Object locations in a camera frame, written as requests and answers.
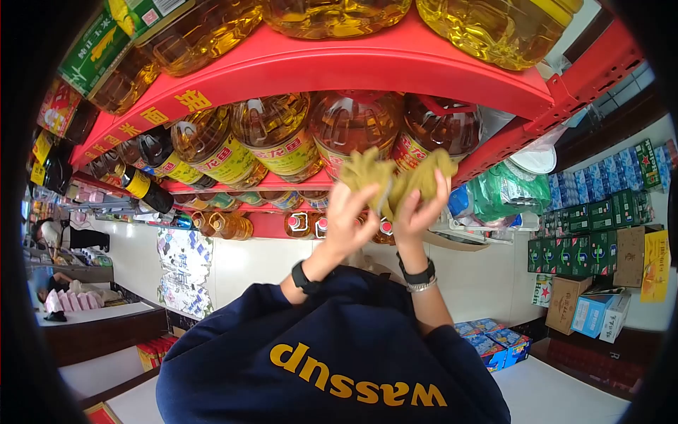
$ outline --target blue drink box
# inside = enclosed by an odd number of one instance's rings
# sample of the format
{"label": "blue drink box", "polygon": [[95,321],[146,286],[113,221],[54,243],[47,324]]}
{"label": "blue drink box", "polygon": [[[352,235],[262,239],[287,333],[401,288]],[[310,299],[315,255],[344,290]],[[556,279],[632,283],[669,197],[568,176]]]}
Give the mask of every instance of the blue drink box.
{"label": "blue drink box", "polygon": [[506,348],[495,343],[483,334],[466,337],[465,340],[475,348],[476,352],[478,352],[480,359],[483,360],[488,371],[495,372],[504,368]]}
{"label": "blue drink box", "polygon": [[506,347],[504,368],[526,360],[530,354],[530,346],[532,345],[530,338],[513,330],[505,328],[488,333],[486,336],[496,341],[499,345]]}

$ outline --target plastic bag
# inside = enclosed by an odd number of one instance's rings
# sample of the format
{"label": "plastic bag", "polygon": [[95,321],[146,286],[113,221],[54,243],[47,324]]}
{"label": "plastic bag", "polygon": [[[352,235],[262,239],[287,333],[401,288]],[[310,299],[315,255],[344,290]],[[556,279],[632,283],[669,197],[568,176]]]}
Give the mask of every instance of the plastic bag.
{"label": "plastic bag", "polygon": [[484,223],[528,211],[539,215],[551,201],[546,175],[523,171],[509,161],[493,166],[466,186],[473,193],[473,213]]}

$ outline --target red metal shelf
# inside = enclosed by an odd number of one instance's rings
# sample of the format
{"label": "red metal shelf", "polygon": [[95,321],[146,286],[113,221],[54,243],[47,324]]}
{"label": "red metal shelf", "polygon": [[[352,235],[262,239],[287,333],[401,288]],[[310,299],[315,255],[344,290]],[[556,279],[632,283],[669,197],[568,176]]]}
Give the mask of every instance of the red metal shelf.
{"label": "red metal shelf", "polygon": [[175,98],[187,90],[201,93],[210,103],[204,107],[215,107],[285,92],[345,89],[432,94],[526,119],[553,105],[536,69],[506,71],[461,52],[425,25],[415,7],[399,24],[358,39],[294,39],[261,24],[204,69],[183,78],[160,75],[124,116],[101,113],[71,163],[81,168],[135,133],[124,128],[143,132],[156,126],[158,121],[141,115],[151,108],[167,120],[187,115],[189,107]]}

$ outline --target dark bottle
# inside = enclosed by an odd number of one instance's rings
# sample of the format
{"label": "dark bottle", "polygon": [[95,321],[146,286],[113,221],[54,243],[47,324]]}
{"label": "dark bottle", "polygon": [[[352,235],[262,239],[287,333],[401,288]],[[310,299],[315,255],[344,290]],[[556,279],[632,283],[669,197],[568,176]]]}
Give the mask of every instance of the dark bottle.
{"label": "dark bottle", "polygon": [[125,190],[158,212],[166,214],[172,209],[174,197],[153,182],[149,175],[133,166],[118,165],[118,168],[123,168],[116,169],[116,173],[122,175],[121,182]]}
{"label": "dark bottle", "polygon": [[92,130],[99,109],[65,81],[55,78],[40,106],[37,123],[74,144],[83,144]]}
{"label": "dark bottle", "polygon": [[169,130],[158,126],[136,138],[141,159],[154,170],[191,187],[203,190],[216,184],[209,177],[179,159]]}

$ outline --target large plastic oil jug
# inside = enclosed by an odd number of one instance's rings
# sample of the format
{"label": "large plastic oil jug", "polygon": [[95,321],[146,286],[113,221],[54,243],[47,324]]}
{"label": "large plastic oil jug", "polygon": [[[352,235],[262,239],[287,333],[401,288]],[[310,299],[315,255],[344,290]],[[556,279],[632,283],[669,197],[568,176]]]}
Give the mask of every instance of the large plastic oil jug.
{"label": "large plastic oil jug", "polygon": [[539,63],[583,0],[417,0],[420,16],[464,52],[505,69]]}
{"label": "large plastic oil jug", "polygon": [[403,99],[393,92],[364,90],[330,91],[311,113],[310,130],[327,173],[339,178],[339,169],[351,160],[351,152],[379,148],[379,159],[391,154],[401,128]]}
{"label": "large plastic oil jug", "polygon": [[135,39],[162,72],[182,77],[234,48],[261,22],[260,0],[196,0],[175,20]]}
{"label": "large plastic oil jug", "polygon": [[172,126],[179,159],[233,188],[256,186],[268,170],[231,132],[228,105],[195,112]]}
{"label": "large plastic oil jug", "polygon": [[290,37],[356,37],[395,25],[411,0],[264,0],[264,20]]}
{"label": "large plastic oil jug", "polygon": [[461,161],[478,146],[480,114],[475,104],[407,93],[404,120],[393,147],[400,170],[416,168],[435,149],[445,149],[452,160]]}
{"label": "large plastic oil jug", "polygon": [[302,182],[322,168],[307,131],[308,93],[278,94],[231,104],[231,129],[271,172]]}

